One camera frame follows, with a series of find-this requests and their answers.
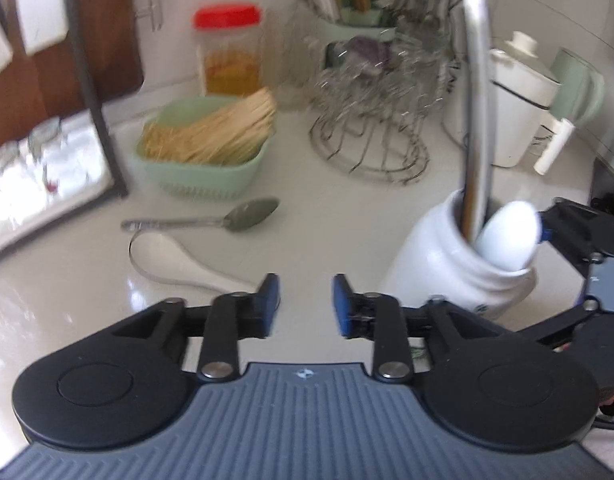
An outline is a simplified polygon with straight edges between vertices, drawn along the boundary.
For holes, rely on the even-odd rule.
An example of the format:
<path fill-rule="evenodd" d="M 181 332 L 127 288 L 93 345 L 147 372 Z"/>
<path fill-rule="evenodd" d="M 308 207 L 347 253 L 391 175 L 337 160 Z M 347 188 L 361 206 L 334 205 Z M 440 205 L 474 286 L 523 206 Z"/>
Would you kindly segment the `brown wooden cabinet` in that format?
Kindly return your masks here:
<path fill-rule="evenodd" d="M 0 146 L 20 140 L 40 122 L 84 110 L 72 47 L 67 40 L 26 55 L 17 0 L 0 0 L 13 59 L 0 73 Z M 133 0 L 77 0 L 79 30 L 98 98 L 107 102 L 143 84 Z"/>

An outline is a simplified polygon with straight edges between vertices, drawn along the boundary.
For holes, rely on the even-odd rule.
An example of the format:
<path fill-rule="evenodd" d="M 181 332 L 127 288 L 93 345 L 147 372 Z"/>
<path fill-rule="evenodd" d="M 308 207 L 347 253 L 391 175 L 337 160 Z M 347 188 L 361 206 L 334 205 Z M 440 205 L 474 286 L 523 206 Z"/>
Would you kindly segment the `green plastic basket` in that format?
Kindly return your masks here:
<path fill-rule="evenodd" d="M 164 126 L 189 126 L 196 120 L 206 118 L 219 108 L 245 98 L 234 96 L 194 96 L 173 101 L 165 106 L 150 122 Z M 209 166 L 177 164 L 177 162 L 152 162 L 138 152 L 139 136 L 132 153 L 132 162 L 141 174 L 164 191 L 171 194 L 201 196 L 208 198 L 231 198 L 241 195 L 255 178 L 264 160 L 271 138 L 264 144 L 257 156 L 237 166 Z"/>

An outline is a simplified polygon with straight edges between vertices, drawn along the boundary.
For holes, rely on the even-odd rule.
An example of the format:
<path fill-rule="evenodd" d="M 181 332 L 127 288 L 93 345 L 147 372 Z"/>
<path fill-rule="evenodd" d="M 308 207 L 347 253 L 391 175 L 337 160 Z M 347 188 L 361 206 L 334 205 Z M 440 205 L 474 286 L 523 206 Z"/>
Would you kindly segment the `white ceramic utensil jar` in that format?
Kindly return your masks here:
<path fill-rule="evenodd" d="M 532 266 L 501 270 L 478 255 L 458 228 L 461 200 L 459 191 L 451 193 L 415 224 L 379 290 L 411 308 L 442 296 L 494 320 L 534 290 L 536 271 Z"/>

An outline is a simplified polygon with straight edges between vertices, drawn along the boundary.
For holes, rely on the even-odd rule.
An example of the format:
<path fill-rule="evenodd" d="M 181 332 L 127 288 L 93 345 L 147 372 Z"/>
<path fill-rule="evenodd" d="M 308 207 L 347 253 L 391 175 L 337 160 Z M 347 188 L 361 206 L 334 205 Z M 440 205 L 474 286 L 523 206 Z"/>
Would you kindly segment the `metal spoon on counter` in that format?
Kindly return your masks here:
<path fill-rule="evenodd" d="M 229 232 L 243 232 L 258 226 L 269 218 L 279 207 L 275 197 L 257 198 L 235 206 L 222 217 L 183 219 L 132 219 L 124 220 L 120 228 L 124 232 L 143 230 L 169 231 L 185 228 L 220 228 Z"/>

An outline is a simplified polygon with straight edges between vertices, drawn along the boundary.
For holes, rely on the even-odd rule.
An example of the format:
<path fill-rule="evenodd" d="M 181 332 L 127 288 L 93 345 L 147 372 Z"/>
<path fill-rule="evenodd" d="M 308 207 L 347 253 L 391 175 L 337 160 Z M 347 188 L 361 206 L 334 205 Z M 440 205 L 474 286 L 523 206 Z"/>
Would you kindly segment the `green chopstick holder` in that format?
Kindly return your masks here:
<path fill-rule="evenodd" d="M 301 11 L 301 34 L 309 47 L 324 48 L 332 42 L 347 41 L 357 36 L 383 42 L 392 41 L 395 37 L 395 27 L 381 23 L 381 9 L 362 13 L 343 6 L 339 9 L 339 19 L 332 20 L 311 0 L 297 0 L 296 3 Z"/>

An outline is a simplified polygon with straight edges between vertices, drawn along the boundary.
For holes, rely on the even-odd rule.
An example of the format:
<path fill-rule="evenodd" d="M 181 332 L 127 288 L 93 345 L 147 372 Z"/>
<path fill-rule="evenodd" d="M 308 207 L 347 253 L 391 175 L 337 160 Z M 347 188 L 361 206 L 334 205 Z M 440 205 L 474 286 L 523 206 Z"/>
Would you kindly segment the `green mug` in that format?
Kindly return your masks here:
<path fill-rule="evenodd" d="M 560 82 L 550 113 L 557 120 L 567 119 L 575 128 L 582 128 L 602 107 L 606 86 L 595 66 L 576 53 L 561 49 L 551 65 L 551 72 Z"/>

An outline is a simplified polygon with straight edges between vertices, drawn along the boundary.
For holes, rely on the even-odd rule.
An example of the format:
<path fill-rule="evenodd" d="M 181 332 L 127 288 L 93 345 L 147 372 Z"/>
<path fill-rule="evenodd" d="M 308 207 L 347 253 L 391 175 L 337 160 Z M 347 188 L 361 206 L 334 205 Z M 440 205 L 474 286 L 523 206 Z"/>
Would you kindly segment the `black framed window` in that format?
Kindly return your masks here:
<path fill-rule="evenodd" d="M 84 50 L 80 27 L 78 0 L 65 0 L 65 4 L 67 23 L 70 28 L 68 35 L 69 44 L 75 60 L 76 77 L 79 82 L 84 105 L 86 105 L 86 109 L 89 112 L 92 127 L 98 136 L 98 144 L 100 144 L 101 152 L 104 155 L 108 182 L 100 191 L 93 191 L 89 195 L 79 195 L 66 209 L 60 210 L 58 214 L 50 214 L 48 219 L 41 219 L 40 223 L 31 230 L 22 231 L 14 240 L 6 242 L 0 247 L 0 261 L 15 254 L 19 249 L 29 245 L 46 232 L 63 226 L 68 220 L 82 216 L 85 212 L 102 206 L 108 200 L 125 198 L 129 194 L 121 164 L 118 162 L 115 153 L 115 143 L 109 135 L 102 104 L 98 98 L 98 91 L 95 89 L 89 63 L 86 59 L 86 50 Z"/>

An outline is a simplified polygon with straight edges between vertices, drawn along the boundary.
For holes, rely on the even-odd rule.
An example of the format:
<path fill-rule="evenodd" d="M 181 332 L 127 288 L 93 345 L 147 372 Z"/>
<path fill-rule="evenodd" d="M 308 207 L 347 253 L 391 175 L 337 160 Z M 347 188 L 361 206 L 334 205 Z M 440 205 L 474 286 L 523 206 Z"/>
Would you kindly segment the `bundle of bamboo sticks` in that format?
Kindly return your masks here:
<path fill-rule="evenodd" d="M 276 112 L 272 93 L 260 89 L 189 126 L 150 122 L 143 129 L 138 152 L 152 162 L 242 165 L 256 157 L 272 137 Z"/>

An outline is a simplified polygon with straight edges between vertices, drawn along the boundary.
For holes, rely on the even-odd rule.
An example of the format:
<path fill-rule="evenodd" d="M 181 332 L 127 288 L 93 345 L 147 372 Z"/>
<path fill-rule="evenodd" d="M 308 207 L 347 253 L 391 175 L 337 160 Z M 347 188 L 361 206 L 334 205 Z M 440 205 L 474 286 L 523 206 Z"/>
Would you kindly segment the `white electric kettle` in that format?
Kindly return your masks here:
<path fill-rule="evenodd" d="M 497 119 L 493 165 L 512 168 L 530 147 L 561 82 L 537 56 L 537 41 L 524 32 L 494 40 L 490 61 Z"/>

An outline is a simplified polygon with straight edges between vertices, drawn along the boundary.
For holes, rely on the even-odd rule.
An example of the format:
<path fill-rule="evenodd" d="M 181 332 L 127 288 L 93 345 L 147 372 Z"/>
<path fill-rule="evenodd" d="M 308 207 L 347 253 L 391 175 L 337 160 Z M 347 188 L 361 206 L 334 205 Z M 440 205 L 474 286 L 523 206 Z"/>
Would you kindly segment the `white ceramic spoon on counter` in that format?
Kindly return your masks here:
<path fill-rule="evenodd" d="M 255 292 L 254 285 L 200 263 L 177 240 L 162 232 L 133 234 L 128 256 L 136 272 L 156 283 L 190 286 L 219 294 Z"/>

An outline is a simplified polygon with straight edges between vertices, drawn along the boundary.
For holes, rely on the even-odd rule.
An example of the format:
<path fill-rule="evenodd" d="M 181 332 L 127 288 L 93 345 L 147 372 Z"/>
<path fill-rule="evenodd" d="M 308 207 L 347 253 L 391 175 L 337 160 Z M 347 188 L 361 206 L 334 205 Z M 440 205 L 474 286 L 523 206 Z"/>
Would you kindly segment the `white ceramic spoon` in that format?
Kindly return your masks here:
<path fill-rule="evenodd" d="M 200 263 L 177 240 L 162 232 L 133 234 L 128 256 L 136 272 L 156 283 L 190 286 L 219 294 L 255 292 L 254 285 Z"/>
<path fill-rule="evenodd" d="M 521 271 L 533 259 L 541 236 L 542 220 L 538 211 L 531 203 L 515 200 L 487 220 L 475 242 L 475 250 L 501 270 Z"/>

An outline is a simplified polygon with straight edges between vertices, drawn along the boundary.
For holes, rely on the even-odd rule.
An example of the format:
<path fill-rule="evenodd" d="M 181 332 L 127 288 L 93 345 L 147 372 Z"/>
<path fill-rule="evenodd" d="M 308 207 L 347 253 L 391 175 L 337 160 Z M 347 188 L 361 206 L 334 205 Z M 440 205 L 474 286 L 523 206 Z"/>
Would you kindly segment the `clear jar red lid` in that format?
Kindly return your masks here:
<path fill-rule="evenodd" d="M 192 25 L 204 94 L 250 96 L 261 88 L 263 11 L 256 3 L 200 6 Z"/>

